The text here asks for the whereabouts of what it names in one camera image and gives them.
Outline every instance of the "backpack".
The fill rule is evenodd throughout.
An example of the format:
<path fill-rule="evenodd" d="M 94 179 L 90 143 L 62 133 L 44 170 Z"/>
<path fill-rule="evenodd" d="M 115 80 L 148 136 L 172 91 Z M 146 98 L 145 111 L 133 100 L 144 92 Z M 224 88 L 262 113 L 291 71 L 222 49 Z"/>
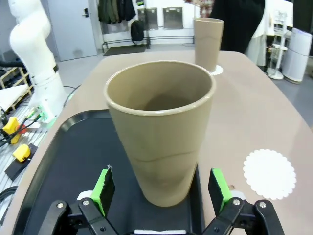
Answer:
<path fill-rule="evenodd" d="M 135 41 L 142 41 L 144 38 L 144 23 L 143 21 L 134 21 L 131 25 L 131 36 L 132 41 L 135 44 Z"/>

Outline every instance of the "floor mat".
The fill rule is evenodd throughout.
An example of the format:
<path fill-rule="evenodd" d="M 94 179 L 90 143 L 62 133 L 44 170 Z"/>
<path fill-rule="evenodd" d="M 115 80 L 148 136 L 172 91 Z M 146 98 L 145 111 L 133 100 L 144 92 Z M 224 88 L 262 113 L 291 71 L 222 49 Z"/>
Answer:
<path fill-rule="evenodd" d="M 123 46 L 123 47 L 111 47 L 104 54 L 104 56 L 142 53 L 142 52 L 145 52 L 146 48 L 147 48 L 146 45 L 131 45 L 131 46 Z"/>

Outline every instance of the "beige cup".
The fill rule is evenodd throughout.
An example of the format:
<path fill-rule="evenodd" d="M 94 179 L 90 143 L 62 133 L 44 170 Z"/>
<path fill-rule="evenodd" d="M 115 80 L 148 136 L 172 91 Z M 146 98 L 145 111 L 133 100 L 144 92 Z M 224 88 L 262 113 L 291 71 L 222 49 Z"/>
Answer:
<path fill-rule="evenodd" d="M 151 203 L 169 207 L 187 196 L 215 89 L 207 70 L 179 61 L 135 65 L 106 83 L 118 136 Z"/>
<path fill-rule="evenodd" d="M 221 48 L 224 21 L 213 18 L 194 19 L 196 64 L 215 71 Z"/>

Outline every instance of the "black tray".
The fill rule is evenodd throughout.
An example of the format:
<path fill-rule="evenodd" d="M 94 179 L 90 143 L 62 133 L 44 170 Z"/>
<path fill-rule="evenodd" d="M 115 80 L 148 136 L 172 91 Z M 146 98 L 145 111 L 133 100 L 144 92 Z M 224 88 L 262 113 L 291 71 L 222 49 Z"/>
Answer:
<path fill-rule="evenodd" d="M 116 191 L 108 219 L 120 234 L 135 229 L 185 229 L 201 234 L 204 219 L 198 170 L 189 195 L 176 206 L 161 208 L 143 196 L 107 110 L 87 111 L 67 120 L 40 163 L 23 201 L 14 234 L 36 235 L 51 203 L 95 186 L 101 170 L 112 166 Z M 79 235 L 89 235 L 80 230 Z"/>

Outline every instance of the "door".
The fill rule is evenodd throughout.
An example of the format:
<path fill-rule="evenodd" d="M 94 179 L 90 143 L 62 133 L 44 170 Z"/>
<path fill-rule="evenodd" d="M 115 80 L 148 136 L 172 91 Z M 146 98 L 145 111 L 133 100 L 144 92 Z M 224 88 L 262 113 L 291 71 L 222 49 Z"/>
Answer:
<path fill-rule="evenodd" d="M 48 6 L 60 60 L 96 55 L 88 0 L 48 0 Z"/>

